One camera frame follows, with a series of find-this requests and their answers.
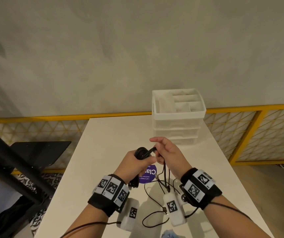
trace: wristband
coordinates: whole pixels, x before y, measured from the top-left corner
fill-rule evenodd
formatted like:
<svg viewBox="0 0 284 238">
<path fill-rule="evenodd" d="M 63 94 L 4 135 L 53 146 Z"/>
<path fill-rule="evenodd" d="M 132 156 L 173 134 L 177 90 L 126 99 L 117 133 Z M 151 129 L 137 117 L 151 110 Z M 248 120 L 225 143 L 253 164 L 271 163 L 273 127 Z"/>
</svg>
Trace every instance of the wristband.
<svg viewBox="0 0 284 238">
<path fill-rule="evenodd" d="M 88 204 L 103 210 L 110 217 L 115 211 L 122 211 L 129 193 L 129 188 L 119 176 L 104 176 L 93 190 Z"/>
<path fill-rule="evenodd" d="M 180 188 L 184 192 L 188 202 L 202 210 L 213 200 L 222 194 L 215 185 L 215 180 L 203 170 L 191 168 L 181 178 Z"/>
</svg>

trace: tabletop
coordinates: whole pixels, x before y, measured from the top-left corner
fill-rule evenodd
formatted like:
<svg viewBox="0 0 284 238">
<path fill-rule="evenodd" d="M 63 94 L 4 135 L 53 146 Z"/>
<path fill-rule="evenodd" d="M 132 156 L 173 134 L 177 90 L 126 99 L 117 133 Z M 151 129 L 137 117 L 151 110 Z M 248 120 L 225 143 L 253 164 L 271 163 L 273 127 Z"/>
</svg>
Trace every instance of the tabletop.
<svg viewBox="0 0 284 238">
<path fill-rule="evenodd" d="M 115 171 L 129 150 L 139 147 L 147 149 L 153 147 L 154 144 L 149 141 L 152 133 L 152 116 L 90 119 L 35 238 L 58 238 L 63 235 L 87 205 L 96 184 L 104 175 L 112 174 Z M 203 169 L 212 176 L 216 180 L 216 185 L 223 191 L 223 195 L 273 237 L 204 123 L 200 128 L 197 144 L 180 146 L 179 148 L 193 167 Z M 162 165 L 156 164 L 156 168 L 158 173 L 162 171 Z M 145 187 L 152 198 L 164 204 L 163 192 L 157 182 L 147 183 Z M 128 232 L 116 225 L 108 225 L 103 237 L 159 238 L 168 229 L 173 229 L 180 237 L 218 237 L 201 210 L 189 217 L 186 224 L 174 228 L 169 221 L 155 228 L 145 228 L 142 225 L 143 218 L 153 211 L 161 210 L 159 205 L 148 198 L 143 184 L 140 184 L 138 188 L 133 188 L 129 197 L 140 202 L 133 231 Z M 186 214 L 194 210 L 189 204 L 184 205 L 183 208 Z M 109 222 L 116 221 L 117 216 L 118 213 L 115 212 Z M 158 215 L 150 217 L 146 224 L 155 225 L 167 218 L 167 215 L 158 213 Z"/>
</svg>

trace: plastic storage box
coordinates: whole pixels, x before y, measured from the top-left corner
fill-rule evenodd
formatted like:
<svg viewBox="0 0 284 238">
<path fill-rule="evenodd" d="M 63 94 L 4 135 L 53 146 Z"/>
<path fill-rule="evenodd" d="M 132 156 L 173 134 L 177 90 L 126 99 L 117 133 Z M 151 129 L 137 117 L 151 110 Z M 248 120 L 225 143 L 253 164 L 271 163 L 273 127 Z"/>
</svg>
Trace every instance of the plastic storage box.
<svg viewBox="0 0 284 238">
<path fill-rule="evenodd" d="M 195 144 L 205 113 L 203 99 L 194 88 L 152 91 L 154 136 L 177 145 Z"/>
</svg>

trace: person's right hand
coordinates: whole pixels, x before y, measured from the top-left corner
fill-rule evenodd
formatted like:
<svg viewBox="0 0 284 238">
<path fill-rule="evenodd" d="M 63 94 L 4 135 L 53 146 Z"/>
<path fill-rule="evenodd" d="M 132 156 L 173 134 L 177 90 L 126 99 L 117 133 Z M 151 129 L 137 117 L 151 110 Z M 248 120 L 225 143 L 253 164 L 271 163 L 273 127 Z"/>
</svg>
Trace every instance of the person's right hand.
<svg viewBox="0 0 284 238">
<path fill-rule="evenodd" d="M 164 164 L 165 161 L 167 167 L 178 180 L 192 168 L 180 149 L 167 138 L 153 137 L 150 141 L 156 142 L 155 147 L 157 151 L 155 155 L 158 163 Z"/>
</svg>

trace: purple sticker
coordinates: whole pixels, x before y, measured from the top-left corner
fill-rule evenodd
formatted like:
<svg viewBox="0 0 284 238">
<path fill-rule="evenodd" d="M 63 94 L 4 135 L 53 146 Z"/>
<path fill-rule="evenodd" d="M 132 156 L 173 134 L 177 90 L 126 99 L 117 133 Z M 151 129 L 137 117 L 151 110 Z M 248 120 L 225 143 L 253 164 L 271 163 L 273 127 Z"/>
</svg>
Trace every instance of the purple sticker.
<svg viewBox="0 0 284 238">
<path fill-rule="evenodd" d="M 154 164 L 149 165 L 144 173 L 144 175 L 140 176 L 140 183 L 150 183 L 154 180 L 156 174 L 156 166 Z"/>
</svg>

